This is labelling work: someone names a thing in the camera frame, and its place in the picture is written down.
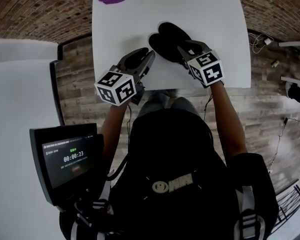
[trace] white wall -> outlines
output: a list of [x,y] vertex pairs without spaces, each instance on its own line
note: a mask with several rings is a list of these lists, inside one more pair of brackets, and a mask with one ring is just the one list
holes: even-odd
[[300,234],[300,209],[268,240],[293,240]]
[[51,58],[0,63],[0,240],[64,239],[58,210],[41,189],[29,137],[30,128],[59,125],[49,71],[57,53],[42,52]]
[[58,45],[36,40],[0,39],[0,62],[57,59]]

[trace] brick ceiling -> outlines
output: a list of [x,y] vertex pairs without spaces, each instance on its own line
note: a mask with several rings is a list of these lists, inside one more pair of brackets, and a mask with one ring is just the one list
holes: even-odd
[[[248,29],[300,40],[300,0],[241,0]],[[65,42],[91,32],[92,0],[0,0],[0,38]]]

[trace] monitor screen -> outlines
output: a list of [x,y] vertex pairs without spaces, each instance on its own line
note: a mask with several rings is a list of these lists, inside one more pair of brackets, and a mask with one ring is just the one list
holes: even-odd
[[96,166],[93,135],[68,138],[42,145],[45,165],[53,189]]

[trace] backpack logo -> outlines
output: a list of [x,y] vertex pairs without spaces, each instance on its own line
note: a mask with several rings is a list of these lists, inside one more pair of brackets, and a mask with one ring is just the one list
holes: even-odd
[[169,191],[169,193],[182,188],[186,185],[194,183],[191,173],[178,177],[174,180],[169,181],[167,184],[164,181],[157,181],[152,184],[152,190],[158,194],[164,194]]

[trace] black monitor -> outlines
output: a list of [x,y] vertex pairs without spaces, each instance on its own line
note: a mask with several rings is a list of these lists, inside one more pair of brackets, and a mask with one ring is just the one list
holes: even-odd
[[103,189],[103,136],[95,123],[30,129],[35,168],[46,200],[64,209]]

